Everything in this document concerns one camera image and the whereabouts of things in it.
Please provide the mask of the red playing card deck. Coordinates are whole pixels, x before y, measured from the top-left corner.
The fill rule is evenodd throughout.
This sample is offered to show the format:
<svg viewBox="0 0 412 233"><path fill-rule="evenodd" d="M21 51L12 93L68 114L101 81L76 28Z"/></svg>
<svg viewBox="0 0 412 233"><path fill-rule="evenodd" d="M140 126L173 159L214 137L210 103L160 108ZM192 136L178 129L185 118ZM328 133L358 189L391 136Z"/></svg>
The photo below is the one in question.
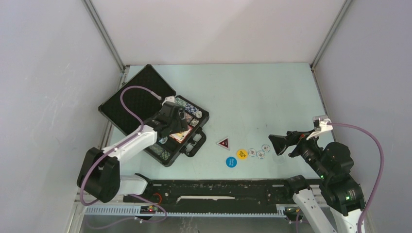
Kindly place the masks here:
<svg viewBox="0 0 412 233"><path fill-rule="evenodd" d="M179 133L173 133L170 137L176 140L178 143L183 143L183 141L187 138L187 136L191 133L192 127L188 126L188 130Z"/></svg>

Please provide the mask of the red triangular all-in button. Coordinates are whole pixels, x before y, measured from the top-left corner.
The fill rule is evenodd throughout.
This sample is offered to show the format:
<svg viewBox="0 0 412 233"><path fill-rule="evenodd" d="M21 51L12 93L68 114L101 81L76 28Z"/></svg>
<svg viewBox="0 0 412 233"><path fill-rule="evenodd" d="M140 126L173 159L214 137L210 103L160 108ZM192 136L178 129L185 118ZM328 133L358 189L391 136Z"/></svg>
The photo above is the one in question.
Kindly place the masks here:
<svg viewBox="0 0 412 233"><path fill-rule="evenodd" d="M226 149L226 150L230 150L229 137L226 137L226 138L224 138L224 139L222 139L222 140L219 140L216 144L217 144L219 147L222 147L222 148L224 148L224 149Z"/></svg>

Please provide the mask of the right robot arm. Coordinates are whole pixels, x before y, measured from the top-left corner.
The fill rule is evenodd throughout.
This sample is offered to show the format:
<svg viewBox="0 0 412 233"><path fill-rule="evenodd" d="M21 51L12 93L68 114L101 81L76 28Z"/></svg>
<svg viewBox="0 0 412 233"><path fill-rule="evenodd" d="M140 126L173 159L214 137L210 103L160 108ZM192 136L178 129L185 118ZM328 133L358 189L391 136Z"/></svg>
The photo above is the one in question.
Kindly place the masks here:
<svg viewBox="0 0 412 233"><path fill-rule="evenodd" d="M321 179L321 195L331 209L336 227L318 206L303 175L288 178L282 190L284 200L299 206L315 232L359 233L364 230L360 217L366 203L361 186L350 175L354 161L348 146L330 142L322 148L318 145L319 136L314 130L288 131L286 136L271 134L268 138L277 155L294 146L288 156L302 157Z"/></svg>

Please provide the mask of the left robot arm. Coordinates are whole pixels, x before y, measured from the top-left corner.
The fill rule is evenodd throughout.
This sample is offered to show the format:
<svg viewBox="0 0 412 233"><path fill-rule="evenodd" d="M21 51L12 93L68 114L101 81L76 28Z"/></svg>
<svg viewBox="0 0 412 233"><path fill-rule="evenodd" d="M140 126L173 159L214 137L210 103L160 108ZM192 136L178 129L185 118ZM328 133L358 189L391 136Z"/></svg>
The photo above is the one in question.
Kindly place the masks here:
<svg viewBox="0 0 412 233"><path fill-rule="evenodd" d="M148 181L139 175L121 175L123 164L141 151L154 145L159 139L188 130L184 107L165 101L159 112L119 142L102 150L90 148L83 161L77 184L80 201L86 202L84 193L95 197L96 201L107 203L117 195L135 195L141 202L153 198L154 190Z"/></svg>

